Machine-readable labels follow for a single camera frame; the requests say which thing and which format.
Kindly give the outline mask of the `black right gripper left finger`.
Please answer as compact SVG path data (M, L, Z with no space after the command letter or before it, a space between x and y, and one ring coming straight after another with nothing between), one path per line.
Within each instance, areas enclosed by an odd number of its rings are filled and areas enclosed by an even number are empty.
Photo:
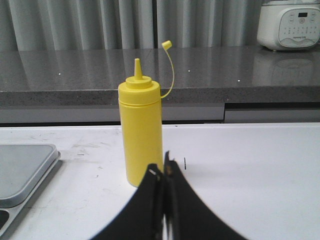
M157 164L147 166L136 192L119 214L93 240L161 240L164 178Z

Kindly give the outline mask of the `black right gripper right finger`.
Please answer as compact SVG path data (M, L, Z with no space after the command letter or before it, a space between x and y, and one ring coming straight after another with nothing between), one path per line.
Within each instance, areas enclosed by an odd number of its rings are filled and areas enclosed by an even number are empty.
M168 240L244 240L196 194L175 160L164 157L165 222Z

